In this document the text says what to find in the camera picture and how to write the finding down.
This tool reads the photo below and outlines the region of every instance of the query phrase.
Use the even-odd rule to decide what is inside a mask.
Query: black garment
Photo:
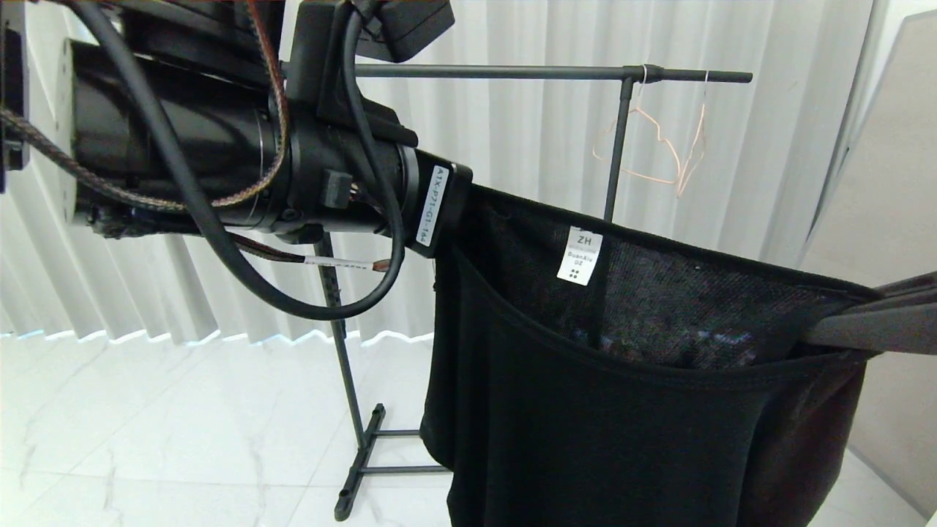
[[[571,226],[604,236],[588,286]],[[876,292],[484,188],[457,239],[421,426],[453,526],[807,525],[874,354],[796,339]]]

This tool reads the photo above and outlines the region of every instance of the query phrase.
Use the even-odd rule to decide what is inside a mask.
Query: white clothing label
[[[446,167],[433,169],[433,178],[429,181],[426,203],[423,204],[423,214],[420,216],[420,228],[416,231],[417,243],[427,247],[433,243],[433,232],[436,230],[436,219],[439,217],[439,207],[442,205],[442,194],[446,191],[447,181],[449,181],[449,169]]]
[[[558,279],[564,279],[579,285],[588,285],[599,260],[602,250],[602,235],[570,227],[570,237],[566,241],[566,252],[559,265]]]

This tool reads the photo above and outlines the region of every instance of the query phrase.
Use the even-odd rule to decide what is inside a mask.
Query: marble floor
[[[429,341],[361,343],[350,355],[362,408],[414,428]],[[175,346],[146,338],[0,339],[5,527],[332,525],[354,436],[331,343],[319,336]],[[371,464],[429,462],[385,439]],[[449,525],[444,474],[372,476],[344,525]],[[923,527],[858,458],[811,527]]]

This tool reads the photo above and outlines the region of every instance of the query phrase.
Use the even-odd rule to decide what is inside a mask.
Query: wall
[[[937,16],[909,19],[803,263],[881,285],[937,268]],[[937,509],[937,357],[870,363],[853,448],[925,513]]]

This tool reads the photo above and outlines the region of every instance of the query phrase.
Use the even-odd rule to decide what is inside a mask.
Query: black fabric
[[[456,239],[421,425],[454,527],[807,525],[873,354],[796,339],[876,292],[485,188]]]

